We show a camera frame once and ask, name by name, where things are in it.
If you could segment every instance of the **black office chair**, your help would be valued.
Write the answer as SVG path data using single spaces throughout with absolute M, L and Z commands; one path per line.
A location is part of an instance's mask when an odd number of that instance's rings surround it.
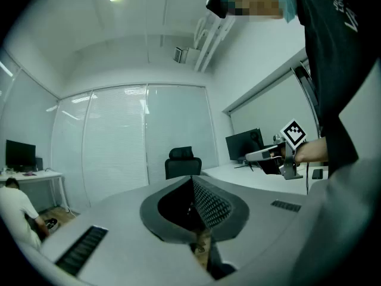
M 193 156 L 191 146 L 174 148 L 169 152 L 169 159 L 165 161 L 165 178 L 200 175 L 201 166 L 202 161 Z

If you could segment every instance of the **white desk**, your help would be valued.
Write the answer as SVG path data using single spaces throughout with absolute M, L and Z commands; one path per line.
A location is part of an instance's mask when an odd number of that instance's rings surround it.
M 202 175 L 207 175 L 218 180 L 230 182 L 237 185 L 247 186 L 250 188 L 264 189 L 267 191 L 284 192 L 306 195 L 305 188 L 305 174 L 306 167 L 301 165 L 298 168 L 298 173 L 303 175 L 301 179 L 285 180 L 281 175 L 266 175 L 260 168 L 253 167 L 253 172 L 250 167 L 235 167 L 241 166 L 240 164 L 229 163 L 212 169 L 205 169 Z M 328 178 L 328 167 L 309 167 L 308 169 L 308 186 L 311 188 L 312 184 L 318 180 L 312 179 L 314 169 L 323 169 L 323 179 Z
M 0 175 L 0 183 L 7 181 L 7 179 L 10 177 L 15 178 L 17 181 L 23 184 L 50 180 L 50 190 L 53 196 L 54 206 L 57 206 L 57 203 L 55 201 L 53 185 L 54 185 L 54 179 L 58 179 L 58 185 L 60 187 L 60 194 L 62 197 L 63 206 L 66 212 L 69 212 L 66 195 L 65 195 L 65 191 L 64 191 L 64 187 L 62 183 L 62 176 L 63 176 L 62 173 L 53 172 L 52 170 L 47 170 L 47 171 L 40 170 L 38 172 L 33 172 L 33 174 L 35 174 L 36 176 L 24 176 L 23 174 L 24 173 L 2 174 Z

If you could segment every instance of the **person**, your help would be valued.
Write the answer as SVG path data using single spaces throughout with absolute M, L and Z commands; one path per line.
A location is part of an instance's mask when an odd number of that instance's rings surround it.
M 305 28 L 305 49 L 316 86 L 322 138 L 302 144 L 295 161 L 328 161 L 329 175 L 357 160 L 357 152 L 339 120 L 376 62 L 378 40 L 371 26 L 377 0 L 221 0 L 234 15 L 298 16 Z
M 49 236 L 45 222 L 32 206 L 28 196 L 20 191 L 20 186 L 14 178 L 8 178 L 5 185 L 0 188 L 0 214 L 13 237 L 30 244 L 35 249 L 40 248 L 41 241 L 30 228 L 25 214 L 36 222 L 41 232 Z

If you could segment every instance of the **black t-shirt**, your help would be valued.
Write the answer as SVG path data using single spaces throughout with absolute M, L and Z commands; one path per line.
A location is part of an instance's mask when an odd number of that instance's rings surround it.
M 305 27 L 305 49 L 316 85 L 329 174 L 357 160 L 339 113 L 354 96 L 373 66 L 377 45 L 357 0 L 296 0 Z

